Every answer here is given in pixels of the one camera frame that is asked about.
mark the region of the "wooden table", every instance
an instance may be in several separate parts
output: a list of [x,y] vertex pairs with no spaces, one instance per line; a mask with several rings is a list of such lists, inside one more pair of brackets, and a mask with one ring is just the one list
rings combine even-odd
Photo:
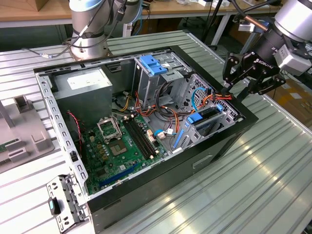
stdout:
[[[238,5],[245,9],[249,7],[243,1],[238,1]],[[209,12],[208,6],[204,7],[198,3],[191,3],[190,5],[181,5],[176,0],[170,2],[154,1],[151,3],[151,19],[163,18],[180,18],[180,17],[196,17],[207,16]],[[259,13],[273,13],[277,12],[279,7],[270,6],[270,8],[259,8],[256,11],[251,11],[249,14]],[[232,4],[228,7],[221,7],[217,15],[223,16],[219,28],[216,32],[212,44],[217,44],[224,28],[229,21],[231,15],[236,14],[237,11]],[[142,12],[142,18],[146,19],[148,13],[146,10]],[[0,28],[7,27],[25,27],[25,26],[41,26],[41,25],[57,25],[70,24],[71,10],[67,0],[49,0],[45,6],[39,11],[27,11],[17,8],[0,6]],[[123,36],[130,36],[131,24],[125,24],[123,27]]]

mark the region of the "slotted metal table surface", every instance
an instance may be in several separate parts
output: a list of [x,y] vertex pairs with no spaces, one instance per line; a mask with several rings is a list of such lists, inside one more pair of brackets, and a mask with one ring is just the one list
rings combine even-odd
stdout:
[[[183,31],[108,44],[114,55],[179,45],[222,81],[223,60]],[[56,54],[62,49],[37,50]],[[0,175],[0,233],[58,233],[45,184],[69,168],[32,70],[71,61],[69,52],[54,60],[25,51],[0,53],[0,99],[4,105],[17,95],[32,100],[55,145],[52,154]],[[237,95],[244,85],[233,92]],[[225,157],[103,233],[300,233],[312,219],[312,133],[266,96],[249,96],[243,103],[259,121]],[[70,231],[93,232],[90,222]]]

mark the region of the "ram slot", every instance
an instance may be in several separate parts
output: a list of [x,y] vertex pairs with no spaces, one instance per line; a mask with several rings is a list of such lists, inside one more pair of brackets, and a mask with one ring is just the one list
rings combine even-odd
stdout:
[[133,127],[133,129],[135,130],[135,132],[139,132],[138,137],[141,138],[142,141],[144,141],[144,144],[146,145],[146,147],[148,148],[148,150],[150,151],[150,153],[152,153],[153,156],[156,155],[156,152],[154,150],[154,148],[151,146],[151,143],[149,142],[149,140],[146,138],[146,136],[144,135],[144,133],[142,133],[141,129],[138,127],[137,123],[135,121],[131,122],[131,126]]
[[150,159],[151,156],[156,155],[155,150],[133,120],[124,122],[124,126],[145,159]]

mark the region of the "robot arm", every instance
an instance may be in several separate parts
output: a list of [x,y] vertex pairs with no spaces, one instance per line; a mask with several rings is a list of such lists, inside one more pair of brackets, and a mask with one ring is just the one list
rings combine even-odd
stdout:
[[305,48],[305,41],[312,39],[311,1],[288,0],[276,14],[275,21],[268,22],[267,26],[250,16],[244,18],[261,28],[263,34],[249,52],[228,54],[223,69],[226,83],[223,94],[240,80],[250,77],[248,87],[238,98],[242,100],[255,93],[263,95],[286,82],[279,75],[280,69],[299,76],[311,67],[311,56]]
[[[77,38],[83,32],[81,38],[70,47],[76,60],[106,56],[106,38],[109,38],[116,24],[136,21],[142,12],[142,0],[70,0],[69,6],[73,20],[72,38]],[[104,34],[106,25],[113,27],[109,36]]]

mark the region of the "workbench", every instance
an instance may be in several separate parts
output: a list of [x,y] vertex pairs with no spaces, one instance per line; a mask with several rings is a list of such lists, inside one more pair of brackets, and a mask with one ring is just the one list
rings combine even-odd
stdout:
[[[242,0],[238,0],[237,3],[242,9],[250,7],[250,5],[243,2]],[[261,7],[254,11],[250,11],[249,14],[275,13],[279,10],[279,8],[280,7],[278,6]],[[207,16],[209,9],[209,6],[204,7],[195,2],[191,3],[190,5],[181,5],[177,3],[176,0],[171,0],[169,2],[153,1],[151,3],[151,13],[149,19]],[[215,9],[212,7],[210,13],[211,16],[214,10]],[[230,4],[228,7],[220,7],[217,15],[222,16],[222,20],[214,36],[212,45],[218,44],[218,41],[221,38],[230,16],[235,14],[237,14],[237,10],[232,4]],[[147,17],[148,12],[143,10],[142,19],[146,19]],[[57,24],[62,25],[71,23],[71,10],[67,0],[49,0],[39,12],[0,5],[0,28]],[[130,36],[131,29],[131,24],[124,24],[123,36]]]
[[[190,33],[110,39],[108,44],[114,55],[179,45],[222,82],[224,61]],[[56,54],[63,48],[36,50]],[[45,184],[69,173],[69,167],[33,68],[72,61],[69,52],[51,60],[26,51],[0,53],[0,99],[4,105],[17,95],[32,100],[55,146],[50,155],[0,175],[0,233],[58,233]],[[233,93],[245,85],[240,82]],[[312,219],[312,132],[266,95],[248,96],[243,104],[259,121],[224,157],[103,233],[300,233]],[[93,226],[84,222],[69,233],[93,233]]]

